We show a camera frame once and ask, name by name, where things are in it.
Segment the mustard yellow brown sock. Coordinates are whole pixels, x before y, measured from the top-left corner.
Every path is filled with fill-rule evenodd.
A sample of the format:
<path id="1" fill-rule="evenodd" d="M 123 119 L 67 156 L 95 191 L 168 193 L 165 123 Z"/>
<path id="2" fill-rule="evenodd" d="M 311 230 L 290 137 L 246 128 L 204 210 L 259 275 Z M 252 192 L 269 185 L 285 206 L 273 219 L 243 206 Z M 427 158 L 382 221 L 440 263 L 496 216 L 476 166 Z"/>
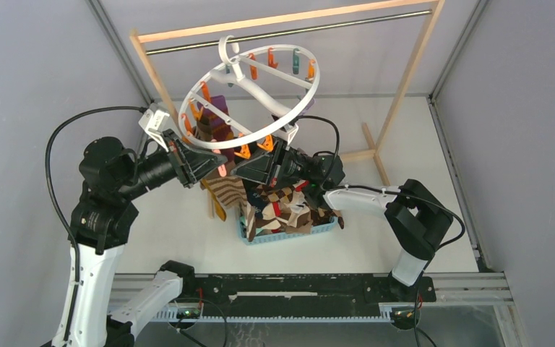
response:
<path id="1" fill-rule="evenodd" d="M 226 221 L 227 219 L 226 211 L 224 210 L 219 200 L 211 190 L 209 184 L 207 183 L 206 180 L 202 180 L 201 183 L 208 194 L 210 218 L 218 217 L 221 221 Z"/>

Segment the tan wavy striped sock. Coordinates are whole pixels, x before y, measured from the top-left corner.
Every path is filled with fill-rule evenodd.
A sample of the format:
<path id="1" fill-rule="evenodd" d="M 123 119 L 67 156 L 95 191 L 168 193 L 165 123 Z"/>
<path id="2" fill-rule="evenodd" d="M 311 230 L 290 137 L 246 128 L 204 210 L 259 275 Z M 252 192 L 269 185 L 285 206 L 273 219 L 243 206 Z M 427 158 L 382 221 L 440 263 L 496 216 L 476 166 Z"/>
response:
<path id="1" fill-rule="evenodd" d="M 247 202 L 244 182 L 235 176 L 206 179 L 207 188 L 225 208 L 239 207 Z"/>

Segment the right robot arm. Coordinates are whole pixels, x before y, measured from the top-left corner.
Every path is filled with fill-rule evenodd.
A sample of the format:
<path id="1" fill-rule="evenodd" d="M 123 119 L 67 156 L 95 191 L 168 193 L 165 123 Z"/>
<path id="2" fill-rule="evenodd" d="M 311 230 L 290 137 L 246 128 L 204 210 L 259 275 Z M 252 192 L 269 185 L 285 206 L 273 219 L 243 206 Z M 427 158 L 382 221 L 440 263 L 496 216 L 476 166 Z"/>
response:
<path id="1" fill-rule="evenodd" d="M 249 159 L 238 159 L 231 172 L 272 188 L 303 181 L 302 192 L 312 207 L 385 218 L 401 246 L 388 283 L 390 294 L 399 301 L 416 293 L 418 279 L 457 220 L 455 213 L 415 179 L 378 188 L 344 184 L 343 163 L 336 153 L 310 156 L 279 144 L 271 152 L 257 149 Z"/>

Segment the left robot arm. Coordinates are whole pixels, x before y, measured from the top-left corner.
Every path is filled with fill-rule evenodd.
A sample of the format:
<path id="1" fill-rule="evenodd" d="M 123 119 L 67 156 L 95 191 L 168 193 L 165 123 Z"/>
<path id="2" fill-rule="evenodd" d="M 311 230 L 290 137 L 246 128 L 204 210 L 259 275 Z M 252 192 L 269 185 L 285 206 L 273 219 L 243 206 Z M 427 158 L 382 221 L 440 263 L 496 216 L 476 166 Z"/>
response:
<path id="1" fill-rule="evenodd" d="M 146 158 L 115 137 L 102 137 L 84 151 L 82 193 L 64 226 L 71 242 L 67 298 L 52 346 L 133 346 L 137 336 L 167 304 L 202 305 L 194 268 L 173 260 L 121 308 L 110 311 L 113 280 L 139 212 L 136 198 L 170 180 L 189 188 L 227 159 L 194 148 L 174 132 L 167 146 Z"/>

